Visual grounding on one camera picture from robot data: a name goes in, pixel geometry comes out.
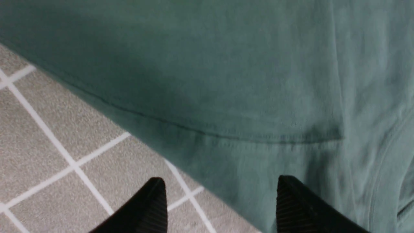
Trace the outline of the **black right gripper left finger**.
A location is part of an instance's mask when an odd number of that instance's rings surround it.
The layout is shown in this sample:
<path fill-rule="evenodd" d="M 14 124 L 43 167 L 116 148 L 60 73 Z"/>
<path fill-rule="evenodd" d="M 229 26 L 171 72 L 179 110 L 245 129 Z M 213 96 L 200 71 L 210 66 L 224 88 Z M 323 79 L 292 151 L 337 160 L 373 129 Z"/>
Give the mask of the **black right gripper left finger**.
<path fill-rule="evenodd" d="M 150 178 L 120 209 L 92 233 L 166 233 L 167 194 L 160 177 Z"/>

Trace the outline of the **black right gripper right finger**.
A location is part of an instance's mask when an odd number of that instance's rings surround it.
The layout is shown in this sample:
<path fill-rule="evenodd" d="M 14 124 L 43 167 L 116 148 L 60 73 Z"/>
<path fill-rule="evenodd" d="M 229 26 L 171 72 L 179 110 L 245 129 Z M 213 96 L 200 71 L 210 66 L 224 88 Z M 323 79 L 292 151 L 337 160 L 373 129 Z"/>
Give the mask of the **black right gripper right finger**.
<path fill-rule="evenodd" d="M 367 233 L 306 187 L 294 176 L 278 178 L 278 233 Z"/>

